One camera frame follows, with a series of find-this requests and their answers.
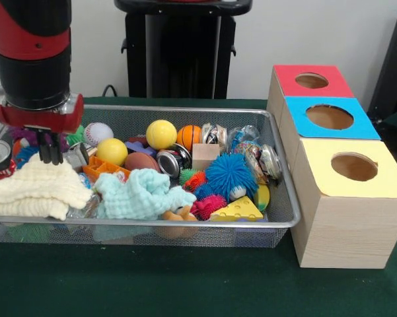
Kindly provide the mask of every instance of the orange basketball toy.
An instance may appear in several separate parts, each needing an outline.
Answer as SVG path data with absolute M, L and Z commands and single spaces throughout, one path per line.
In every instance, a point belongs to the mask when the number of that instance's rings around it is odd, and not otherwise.
M 187 125 L 178 132 L 177 144 L 183 145 L 187 150 L 192 150 L 194 143 L 199 143 L 201 128 L 196 125 Z

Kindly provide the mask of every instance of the mesh tray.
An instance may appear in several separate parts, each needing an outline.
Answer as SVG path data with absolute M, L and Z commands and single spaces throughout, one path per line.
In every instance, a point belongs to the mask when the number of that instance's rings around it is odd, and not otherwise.
M 276 149 L 283 171 L 282 179 L 270 184 L 271 201 L 266 209 L 265 221 L 186 221 L 180 226 L 176 221 L 67 219 L 62 222 L 55 219 L 0 217 L 0 242 L 274 248 L 287 229 L 299 222 L 299 204 L 279 132 L 274 118 L 266 111 L 90 105 L 85 107 L 83 125 L 104 122 L 113 129 L 116 138 L 126 140 L 132 135 L 144 134 L 147 126 L 157 119 L 166 119 L 177 129 L 191 123 L 203 125 L 207 122 L 218 123 L 228 129 L 248 124 L 256 126 L 261 142 Z M 0 126 L 0 139 L 9 141 L 3 126 Z M 167 240 L 156 234 L 156 230 L 162 228 L 198 228 L 198 231 L 190 238 Z

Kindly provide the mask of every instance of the purple toy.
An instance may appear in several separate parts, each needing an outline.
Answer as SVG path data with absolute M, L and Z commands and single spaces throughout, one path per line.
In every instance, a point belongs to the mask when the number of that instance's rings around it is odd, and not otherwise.
M 9 127 L 9 133 L 13 141 L 25 138 L 31 147 L 38 146 L 37 136 L 35 134 L 35 131 L 21 129 L 19 127 Z M 46 135 L 46 141 L 49 144 L 52 142 L 49 135 Z M 60 148 L 62 153 L 67 152 L 67 150 L 69 150 L 69 144 L 67 144 L 66 141 L 66 134 L 60 135 Z
M 141 152 L 141 153 L 145 153 L 151 157 L 156 157 L 157 155 L 157 151 L 154 150 L 151 147 L 146 147 L 144 148 L 143 144 L 139 141 L 136 142 L 125 142 L 125 145 L 127 147 L 128 150 L 131 150 L 133 152 Z

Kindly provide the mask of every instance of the stacked wooden boxes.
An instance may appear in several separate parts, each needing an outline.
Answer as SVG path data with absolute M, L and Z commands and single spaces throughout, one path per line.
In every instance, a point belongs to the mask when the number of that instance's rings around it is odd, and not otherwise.
M 397 164 L 339 70 L 276 65 L 268 110 L 301 205 L 301 267 L 384 268 L 397 241 Z

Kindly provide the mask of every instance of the red robot arm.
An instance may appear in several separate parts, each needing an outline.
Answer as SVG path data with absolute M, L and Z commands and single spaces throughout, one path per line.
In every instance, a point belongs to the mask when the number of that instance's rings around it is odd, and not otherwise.
M 83 114 L 69 90 L 70 24 L 71 0 L 0 0 L 0 122 L 35 129 L 46 163 L 63 162 L 58 133 L 75 132 Z

